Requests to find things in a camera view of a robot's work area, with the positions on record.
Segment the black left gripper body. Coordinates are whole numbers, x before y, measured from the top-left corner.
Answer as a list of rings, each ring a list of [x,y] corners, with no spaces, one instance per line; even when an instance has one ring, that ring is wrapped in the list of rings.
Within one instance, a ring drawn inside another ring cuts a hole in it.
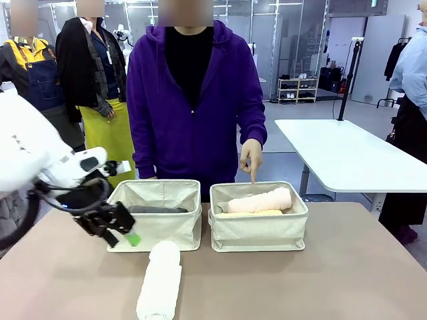
[[[95,209],[79,213],[74,221],[91,236],[104,239],[110,229],[127,234],[135,224],[135,219],[120,201],[114,205],[102,203]]]

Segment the person's left hand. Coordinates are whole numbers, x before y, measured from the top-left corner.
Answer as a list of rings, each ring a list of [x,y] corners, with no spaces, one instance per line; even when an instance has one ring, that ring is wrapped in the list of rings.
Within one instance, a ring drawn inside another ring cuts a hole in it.
[[[240,155],[240,169],[250,175],[253,185],[256,183],[256,176],[262,162],[261,143],[256,139],[245,141]]]

